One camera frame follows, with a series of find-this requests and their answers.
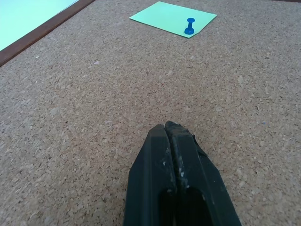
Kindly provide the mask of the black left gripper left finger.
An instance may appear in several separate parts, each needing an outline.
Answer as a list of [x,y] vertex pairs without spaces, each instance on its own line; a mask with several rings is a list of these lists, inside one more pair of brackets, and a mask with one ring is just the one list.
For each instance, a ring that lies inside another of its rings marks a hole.
[[123,224],[171,226],[176,181],[164,126],[150,129],[128,176]]

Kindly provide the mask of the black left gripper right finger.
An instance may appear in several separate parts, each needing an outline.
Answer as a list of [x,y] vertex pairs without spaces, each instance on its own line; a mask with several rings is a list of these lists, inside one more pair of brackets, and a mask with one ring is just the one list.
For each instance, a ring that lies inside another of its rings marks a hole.
[[177,185],[178,226],[239,226],[241,222],[218,169],[180,124],[165,123]]

